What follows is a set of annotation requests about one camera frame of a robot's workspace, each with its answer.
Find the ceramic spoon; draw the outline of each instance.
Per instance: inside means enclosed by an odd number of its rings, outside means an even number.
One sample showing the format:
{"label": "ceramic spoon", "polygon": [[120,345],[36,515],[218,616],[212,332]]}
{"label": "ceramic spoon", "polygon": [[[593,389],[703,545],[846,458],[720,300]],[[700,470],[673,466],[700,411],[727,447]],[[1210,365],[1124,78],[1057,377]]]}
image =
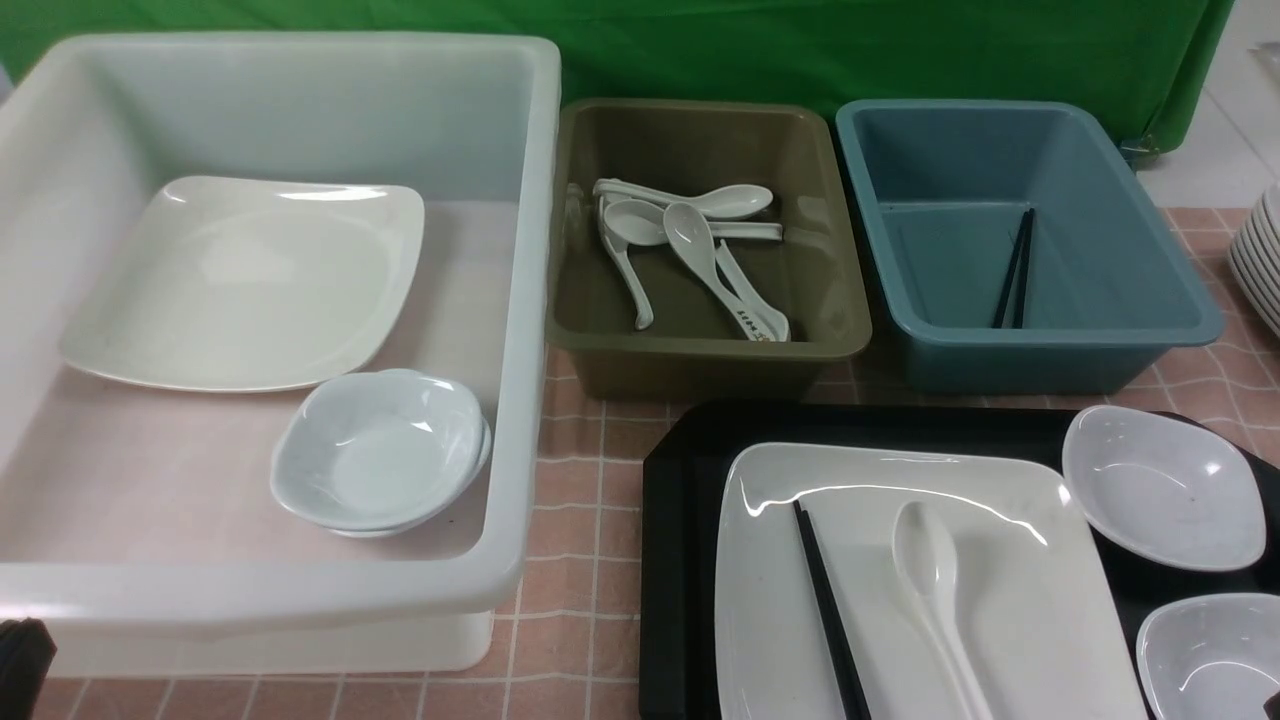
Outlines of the ceramic spoon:
{"label": "ceramic spoon", "polygon": [[604,245],[604,250],[613,259],[613,264],[617,265],[618,273],[622,274],[622,282],[626,283],[627,291],[631,293],[631,301],[636,305],[636,329],[643,331],[653,324],[653,305],[649,304],[649,295],[645,293],[644,286],[640,284],[640,278],[636,277],[636,269],[631,266],[631,259],[627,258],[627,241],[622,240],[603,220],[604,213],[608,211],[605,206],[605,199],[602,196],[596,205],[596,223],[600,242]]}
{"label": "ceramic spoon", "polygon": [[716,273],[716,240],[707,225],[707,218],[687,202],[673,202],[662,214],[662,227],[667,231],[676,256],[703,281],[707,290],[733,315],[748,340],[772,341],[768,325],[751,309],[730,292]]}
{"label": "ceramic spoon", "polygon": [[791,340],[791,322],[787,320],[787,316],[782,311],[760,297],[751,281],[746,279],[746,273],[737,264],[737,259],[733,258],[733,252],[730,251],[728,245],[723,242],[716,247],[716,265],[724,274],[724,279],[733,288],[733,293],[764,320],[773,338],[778,342],[788,342]]}
{"label": "ceramic spoon", "polygon": [[[604,223],[614,233],[643,247],[667,245],[667,232],[662,228],[662,208],[646,200],[605,200]],[[782,241],[782,225],[777,223],[709,223],[712,237],[735,240]]]}
{"label": "ceramic spoon", "polygon": [[993,720],[987,696],[956,626],[956,544],[928,505],[902,506],[893,524],[893,569],[916,618],[928,630],[966,720]]}
{"label": "ceramic spoon", "polygon": [[773,192],[758,184],[728,184],[696,197],[672,195],[643,184],[605,178],[595,183],[595,193],[628,195],[662,206],[673,202],[692,205],[708,220],[741,220],[764,210],[773,202]]}

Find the green cloth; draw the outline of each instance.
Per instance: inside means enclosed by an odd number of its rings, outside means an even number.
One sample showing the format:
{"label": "green cloth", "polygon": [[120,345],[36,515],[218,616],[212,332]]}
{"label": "green cloth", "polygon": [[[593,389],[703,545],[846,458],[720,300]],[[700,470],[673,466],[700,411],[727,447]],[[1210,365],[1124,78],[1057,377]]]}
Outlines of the green cloth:
{"label": "green cloth", "polygon": [[559,45],[564,100],[1060,100],[1117,141],[1181,142],[1231,0],[3,0],[0,59],[175,29],[415,29]]}

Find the spoon handle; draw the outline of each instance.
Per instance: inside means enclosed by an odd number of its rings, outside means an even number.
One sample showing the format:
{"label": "spoon handle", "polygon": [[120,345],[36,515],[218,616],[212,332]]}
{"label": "spoon handle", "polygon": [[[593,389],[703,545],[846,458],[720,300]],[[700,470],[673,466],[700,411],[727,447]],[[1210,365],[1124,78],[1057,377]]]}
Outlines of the spoon handle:
{"label": "spoon handle", "polygon": [[719,282],[707,283],[710,288],[712,295],[721,301],[721,305],[728,310],[728,314],[733,316],[737,322],[737,327],[742,328],[742,333],[746,334],[746,340],[755,342],[772,342],[777,338],[769,331],[768,324],[760,319],[750,307],[746,306],[736,295],[724,290]]}
{"label": "spoon handle", "polygon": [[791,323],[787,320],[787,316],[760,297],[755,286],[751,284],[751,281],[746,278],[746,273],[742,272],[742,266],[737,264],[733,252],[723,242],[716,247],[716,264],[719,266],[721,273],[724,274],[724,278],[728,279],[730,287],[742,304],[754,310],[764,320],[773,338],[778,342],[790,341]]}
{"label": "spoon handle", "polygon": [[672,195],[669,192],[663,192],[660,190],[620,179],[602,179],[596,182],[595,192],[602,195],[605,192],[627,195],[635,197],[636,200],[648,200],[649,202],[663,208],[671,205],[672,202],[684,202],[687,200],[687,197],[681,197],[680,195]]}
{"label": "spoon handle", "polygon": [[618,273],[622,275],[622,282],[627,286],[627,292],[631,293],[631,301],[636,305],[636,325],[637,331],[643,331],[653,324],[653,305],[649,304],[649,293],[644,291],[644,286],[640,284],[640,277],[636,275],[636,269],[631,265],[631,259],[627,258],[626,252],[614,252],[613,247],[609,246],[608,236],[605,233],[612,232],[600,223],[599,233],[600,242],[604,245],[604,251],[609,254],[613,264],[618,268]]}
{"label": "spoon handle", "polygon": [[955,623],[947,623],[938,618],[937,610],[932,611],[931,634],[942,653],[942,665],[951,679],[951,685],[960,697],[960,707],[966,720],[995,720],[987,696],[978,683],[978,674],[969,661],[964,642],[960,639],[960,630]]}
{"label": "spoon handle", "polygon": [[710,223],[712,236],[728,240],[763,240],[782,242],[782,225],[778,223]]}

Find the white plastic tub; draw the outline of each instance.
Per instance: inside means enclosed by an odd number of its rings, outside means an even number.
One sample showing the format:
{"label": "white plastic tub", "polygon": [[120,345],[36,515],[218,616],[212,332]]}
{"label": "white plastic tub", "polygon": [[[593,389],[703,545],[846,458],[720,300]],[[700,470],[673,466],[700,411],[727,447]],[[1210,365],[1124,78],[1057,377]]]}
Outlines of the white plastic tub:
{"label": "white plastic tub", "polygon": [[[484,655],[529,527],[558,105],[558,51],[527,37],[81,37],[31,72],[0,108],[0,618],[50,621],[55,673]],[[63,327],[115,245],[192,174],[422,195],[419,273],[371,368],[480,397],[492,471],[449,510],[396,538],[338,538],[268,489],[303,393],[151,391],[61,364]],[[358,655],[356,626],[435,647],[337,659]]]}

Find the black chopsticks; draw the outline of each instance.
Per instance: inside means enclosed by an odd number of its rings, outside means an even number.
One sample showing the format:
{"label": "black chopsticks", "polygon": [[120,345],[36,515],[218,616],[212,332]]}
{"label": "black chopsticks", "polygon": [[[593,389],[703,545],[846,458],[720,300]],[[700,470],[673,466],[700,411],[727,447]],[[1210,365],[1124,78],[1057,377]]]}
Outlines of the black chopsticks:
{"label": "black chopsticks", "polygon": [[996,305],[996,319],[991,322],[992,328],[1005,327],[1005,310],[1009,306],[1009,293],[1014,288],[1014,277],[1021,268],[1021,277],[1018,279],[1018,305],[1014,306],[1014,327],[1023,327],[1023,315],[1027,310],[1027,278],[1032,270],[1032,232],[1036,225],[1036,209],[1028,208],[1023,213],[1023,222],[1018,224],[1018,238],[1014,241],[1014,251],[1009,256],[1009,269],[1005,272],[1005,284],[1000,290],[1000,302]]}
{"label": "black chopsticks", "polygon": [[849,648],[849,635],[845,633],[845,623],[840,619],[840,606],[836,605],[836,593],[831,589],[831,578],[827,577],[827,564],[822,560],[822,548],[818,547],[813,521],[809,519],[809,511],[800,506],[799,500],[792,502],[791,507],[796,512],[800,543],[804,546],[804,557],[809,564],[809,579],[813,582],[813,594],[818,600],[818,614],[822,616],[822,630],[827,635],[827,650],[831,652],[831,665],[836,670],[836,684],[840,685],[840,701],[845,706],[845,717],[847,720],[870,720],[867,696],[863,693],[863,683],[858,678],[854,652]]}

